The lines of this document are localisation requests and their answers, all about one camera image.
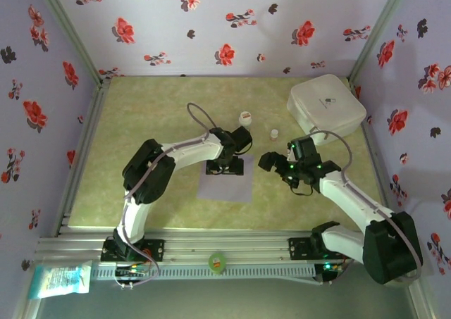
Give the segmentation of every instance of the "plastic bag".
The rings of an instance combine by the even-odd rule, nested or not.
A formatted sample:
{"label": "plastic bag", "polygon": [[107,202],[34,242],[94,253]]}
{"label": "plastic bag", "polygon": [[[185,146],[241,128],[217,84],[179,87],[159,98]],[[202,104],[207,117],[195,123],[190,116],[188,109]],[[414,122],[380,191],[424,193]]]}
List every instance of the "plastic bag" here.
{"label": "plastic bag", "polygon": [[36,267],[29,299],[41,299],[69,293],[88,293],[92,261],[77,266]]}

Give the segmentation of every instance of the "marble-patterned surface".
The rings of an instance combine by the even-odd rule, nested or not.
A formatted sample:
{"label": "marble-patterned surface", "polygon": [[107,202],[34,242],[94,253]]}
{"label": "marble-patterned surface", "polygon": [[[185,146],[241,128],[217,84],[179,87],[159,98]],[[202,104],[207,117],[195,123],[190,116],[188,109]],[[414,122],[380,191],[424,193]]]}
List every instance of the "marble-patterned surface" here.
{"label": "marble-patterned surface", "polygon": [[[146,139],[180,142],[203,129],[187,114],[186,103],[202,106],[219,127],[233,131],[241,111],[252,114],[254,162],[252,203],[196,198],[200,163],[179,170],[147,217],[151,228],[310,230],[335,220],[357,226],[332,201],[314,192],[292,194],[275,173],[258,168],[267,151],[286,152],[291,139],[304,135],[286,109],[290,89],[306,78],[117,77],[106,97],[69,225],[116,226],[123,210],[122,170]],[[279,129],[276,142],[269,139]],[[354,153],[351,180],[380,201],[376,178],[359,128],[346,137]],[[319,146],[323,160],[344,166],[347,152],[340,142]]]}

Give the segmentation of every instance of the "white box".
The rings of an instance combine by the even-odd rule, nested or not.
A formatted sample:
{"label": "white box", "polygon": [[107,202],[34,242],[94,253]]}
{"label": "white box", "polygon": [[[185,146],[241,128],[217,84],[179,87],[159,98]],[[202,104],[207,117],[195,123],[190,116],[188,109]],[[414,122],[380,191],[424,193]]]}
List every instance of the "white box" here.
{"label": "white box", "polygon": [[[335,75],[324,75],[295,85],[287,109],[304,132],[333,131],[340,136],[353,133],[365,119],[366,109]],[[332,135],[311,136],[315,145],[337,139]]]}

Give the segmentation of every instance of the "gray cable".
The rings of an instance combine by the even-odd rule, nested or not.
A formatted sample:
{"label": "gray cable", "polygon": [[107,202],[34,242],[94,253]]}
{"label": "gray cable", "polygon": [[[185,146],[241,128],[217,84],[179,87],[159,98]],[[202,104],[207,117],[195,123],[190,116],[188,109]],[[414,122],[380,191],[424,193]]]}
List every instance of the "gray cable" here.
{"label": "gray cable", "polygon": [[345,176],[345,172],[351,166],[352,160],[353,160],[352,151],[351,151],[351,147],[349,146],[349,144],[345,141],[345,139],[343,139],[343,137],[341,137],[340,135],[337,135],[336,133],[334,133],[332,131],[318,130],[318,131],[314,131],[314,132],[308,134],[307,137],[310,137],[310,136],[316,135],[316,134],[330,134],[330,135],[333,135],[333,136],[337,137],[346,146],[347,152],[350,155],[350,159],[347,162],[347,164],[345,165],[345,167],[341,170],[341,178],[342,178],[343,182],[345,183],[345,187],[347,187],[352,192],[354,192],[358,197],[360,197],[360,199],[362,199],[370,208],[372,208],[374,210],[374,212],[376,212],[377,214],[381,215],[385,220],[387,220],[387,222],[399,234],[399,236],[401,237],[403,242],[407,245],[407,248],[409,249],[410,253],[413,255],[414,260],[415,260],[415,264],[416,264],[416,275],[414,275],[412,277],[400,277],[401,281],[413,282],[413,281],[417,280],[418,278],[420,278],[420,276],[421,276],[421,261],[420,261],[420,258],[418,257],[418,254],[416,253],[412,243],[409,241],[409,239],[406,237],[406,235],[395,224],[395,222],[393,222],[393,220],[391,220],[391,218],[388,215],[386,215],[384,212],[382,212],[377,206],[374,206],[373,203],[371,203],[371,201],[369,201],[364,195],[362,195],[360,192],[358,192],[356,189],[354,189],[353,186],[348,185],[349,181],[348,181],[348,179]]}
{"label": "gray cable", "polygon": [[196,139],[194,141],[190,141],[190,142],[185,142],[179,145],[175,145],[172,146],[171,148],[163,151],[162,154],[160,154],[159,156],[156,157],[155,161],[152,162],[152,164],[149,166],[149,168],[147,169],[146,173],[141,177],[141,179],[138,181],[138,183],[128,192],[128,194],[125,195],[124,199],[127,201],[127,203],[125,204],[124,207],[124,211],[122,212],[122,218],[121,218],[121,226],[122,226],[122,235],[125,239],[125,242],[127,243],[127,245],[136,253],[138,253],[139,255],[149,259],[155,266],[156,266],[156,273],[154,275],[152,275],[151,277],[145,279],[145,280],[140,280],[139,282],[135,282],[132,286],[130,285],[126,285],[126,284],[121,284],[122,287],[126,287],[128,289],[133,288],[134,286],[138,286],[140,284],[144,284],[145,282],[149,282],[150,280],[155,279],[156,277],[159,276],[160,274],[160,267],[158,265],[158,263],[155,261],[155,259],[153,259],[150,255],[146,254],[145,252],[139,250],[135,245],[133,245],[130,242],[130,239],[127,236],[127,233],[125,232],[125,215],[127,214],[127,210],[128,210],[128,206],[129,206],[129,202],[131,201],[131,198],[133,196],[133,194],[140,188],[140,186],[142,185],[142,183],[146,180],[146,178],[149,176],[150,172],[155,168],[156,164],[158,164],[158,162],[167,154],[169,154],[170,152],[177,150],[177,149],[181,149],[183,147],[186,146],[191,146],[191,145],[195,145],[195,144],[199,144],[205,141],[205,139],[209,138],[210,135],[210,130],[209,128],[201,121],[199,120],[196,116],[194,116],[194,114],[192,113],[192,111],[190,110],[191,106],[195,106],[196,108],[198,108],[202,113],[204,113],[204,115],[210,120],[211,124],[213,124],[214,127],[217,127],[215,122],[211,119],[211,117],[209,116],[209,114],[202,109],[200,106],[198,106],[195,103],[188,103],[186,105],[186,109],[188,110],[188,113],[190,114],[190,116],[192,117],[193,120],[195,120],[197,123],[199,123],[205,130],[206,130],[206,134],[202,137],[200,137],[199,139]]}

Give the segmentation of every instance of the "purple wall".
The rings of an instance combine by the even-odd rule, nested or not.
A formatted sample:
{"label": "purple wall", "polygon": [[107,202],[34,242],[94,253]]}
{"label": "purple wall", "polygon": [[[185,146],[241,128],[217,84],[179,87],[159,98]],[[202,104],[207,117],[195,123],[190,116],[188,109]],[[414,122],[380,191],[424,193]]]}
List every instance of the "purple wall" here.
{"label": "purple wall", "polygon": [[416,221],[443,318],[451,297],[450,10],[450,0],[402,0],[356,81],[393,203]]}
{"label": "purple wall", "polygon": [[0,0],[0,12],[0,317],[11,318],[37,240],[52,235],[94,81],[42,0]]}

